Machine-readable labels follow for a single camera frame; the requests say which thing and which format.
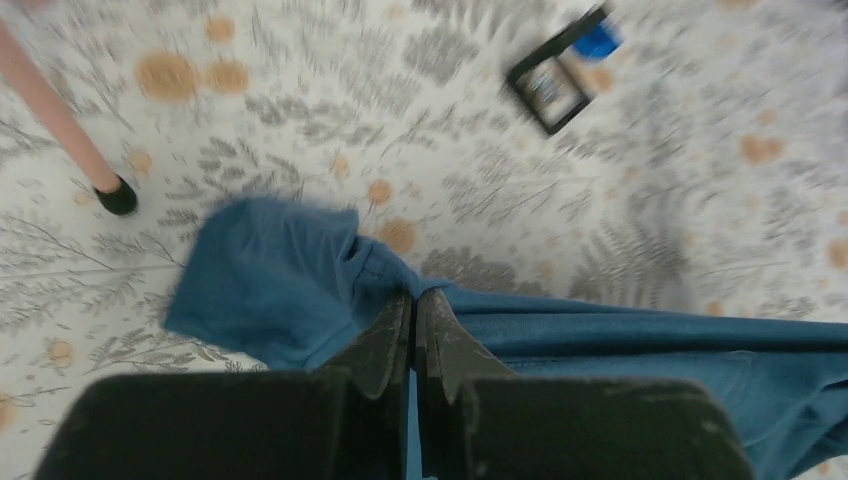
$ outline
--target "fabric fold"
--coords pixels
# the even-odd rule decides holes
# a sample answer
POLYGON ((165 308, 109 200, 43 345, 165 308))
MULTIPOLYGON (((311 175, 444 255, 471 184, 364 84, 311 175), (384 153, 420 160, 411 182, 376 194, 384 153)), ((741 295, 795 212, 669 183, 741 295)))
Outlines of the fabric fold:
POLYGON ((198 234, 165 328, 270 368, 311 369, 366 329, 398 289, 417 298, 443 288, 463 326, 522 374, 702 383, 762 480, 848 453, 848 325, 474 292, 419 278, 357 228, 352 210, 267 198, 223 208, 198 234))

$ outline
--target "small picture frame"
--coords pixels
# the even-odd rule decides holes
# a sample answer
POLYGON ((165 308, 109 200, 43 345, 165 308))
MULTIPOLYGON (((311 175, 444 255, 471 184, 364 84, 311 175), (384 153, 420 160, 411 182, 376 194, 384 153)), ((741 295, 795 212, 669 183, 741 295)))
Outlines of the small picture frame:
POLYGON ((606 18, 603 6, 591 10, 507 72, 507 85, 548 135, 562 130, 592 101, 560 56, 606 18))

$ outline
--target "orange dot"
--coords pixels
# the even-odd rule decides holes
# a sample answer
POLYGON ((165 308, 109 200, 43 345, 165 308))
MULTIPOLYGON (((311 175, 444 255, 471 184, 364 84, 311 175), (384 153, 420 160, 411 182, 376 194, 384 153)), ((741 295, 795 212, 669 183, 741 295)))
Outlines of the orange dot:
POLYGON ((368 200, 373 205, 385 205, 392 199, 392 184, 386 180, 375 180, 368 187, 368 200))
POLYGON ((12 424, 17 413, 18 409, 15 404, 12 403, 12 398, 9 395, 0 392, 0 433, 3 433, 3 430, 12 424))
POLYGON ((404 254, 415 246, 415 224, 402 218, 393 218, 377 230, 377 239, 397 254, 404 254))
POLYGON ((608 68, 594 67, 588 69, 585 74, 587 83, 598 93, 606 93, 612 90, 615 79, 608 68))
POLYGON ((236 25, 229 17, 212 17, 206 22, 206 36, 215 43, 226 43, 233 39, 236 25))
POLYGON ((333 164, 330 166, 330 170, 337 180, 348 178, 350 176, 350 161, 348 161, 347 156, 337 154, 333 157, 333 164))
POLYGON ((831 240, 827 247, 827 256, 831 267, 848 271, 848 238, 831 240))
POLYGON ((219 60, 206 67, 203 81, 220 94, 235 94, 247 90, 250 75, 238 60, 219 60))
POLYGON ((746 134, 739 138, 739 149, 742 156, 750 165, 764 165, 777 160, 783 155, 785 145, 778 138, 759 138, 746 134))

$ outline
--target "teal garment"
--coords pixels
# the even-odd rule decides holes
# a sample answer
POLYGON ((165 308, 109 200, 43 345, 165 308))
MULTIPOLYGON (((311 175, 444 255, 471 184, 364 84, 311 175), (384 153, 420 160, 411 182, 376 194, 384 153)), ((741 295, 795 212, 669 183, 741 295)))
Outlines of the teal garment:
MULTIPOLYGON (((384 244, 357 235, 358 223, 352 210, 266 198, 223 208, 198 235, 165 328, 273 369, 312 369, 397 289, 417 298, 442 288, 462 325, 519 373, 702 383, 727 409, 758 479, 788 479, 848 453, 846 324, 475 292, 418 277, 384 244)), ((417 411, 410 415, 415 424, 417 411)), ((420 452, 410 453, 420 464, 420 452)))

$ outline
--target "white floor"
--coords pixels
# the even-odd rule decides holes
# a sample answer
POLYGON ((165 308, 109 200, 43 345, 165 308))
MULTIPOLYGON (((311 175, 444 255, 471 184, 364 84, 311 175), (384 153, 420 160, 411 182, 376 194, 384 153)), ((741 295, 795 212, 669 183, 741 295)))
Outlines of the white floor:
MULTIPOLYGON (((198 223, 245 193, 354 206, 476 288, 845 321, 844 11, 619 0, 623 47, 581 66, 596 100, 547 138, 501 73, 556 3, 0 6, 141 198, 104 214, 0 84, 0 480, 29 477, 97 378, 260 368, 157 323, 198 223)), ((848 479, 848 460, 808 475, 848 479)))

